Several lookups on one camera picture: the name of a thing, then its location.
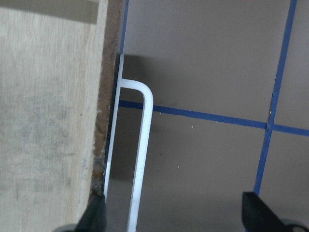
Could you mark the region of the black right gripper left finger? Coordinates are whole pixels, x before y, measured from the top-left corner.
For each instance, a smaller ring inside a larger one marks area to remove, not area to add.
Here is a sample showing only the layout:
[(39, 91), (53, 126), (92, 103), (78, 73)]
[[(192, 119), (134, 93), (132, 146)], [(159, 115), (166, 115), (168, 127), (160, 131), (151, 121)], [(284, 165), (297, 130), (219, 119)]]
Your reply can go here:
[(84, 214), (79, 220), (77, 232), (104, 232), (107, 227), (106, 203), (104, 195), (92, 198)]

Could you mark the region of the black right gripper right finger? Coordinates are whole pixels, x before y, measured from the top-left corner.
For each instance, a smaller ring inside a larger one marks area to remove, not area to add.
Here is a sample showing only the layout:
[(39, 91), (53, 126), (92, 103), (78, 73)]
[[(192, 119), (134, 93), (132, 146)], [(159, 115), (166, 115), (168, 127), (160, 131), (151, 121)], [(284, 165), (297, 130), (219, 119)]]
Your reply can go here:
[(307, 232), (304, 224), (280, 219), (254, 192), (242, 193), (241, 220), (247, 232)]

